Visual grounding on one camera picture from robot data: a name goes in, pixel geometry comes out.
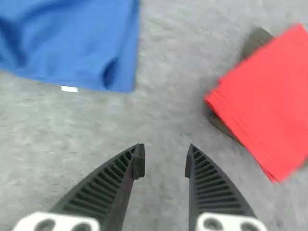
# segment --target folded red napkin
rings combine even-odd
[[[308,155],[308,33],[297,24],[224,76],[205,101],[281,181]]]

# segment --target white tag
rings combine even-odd
[[[78,88],[69,87],[69,86],[61,86],[61,90],[67,91],[67,92],[78,92]]]

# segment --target ridged rubber pad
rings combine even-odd
[[[120,231],[133,182],[144,172],[144,145],[136,144],[90,173],[50,212],[96,218],[101,231]]]
[[[185,177],[189,178],[189,231],[204,212],[255,217],[227,175],[193,144],[189,147]]]

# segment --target blue towel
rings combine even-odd
[[[134,87],[139,0],[1,0],[0,69],[93,90]]]

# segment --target red cloth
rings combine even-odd
[[[281,181],[308,155],[308,33],[297,24],[224,76],[205,101]]]

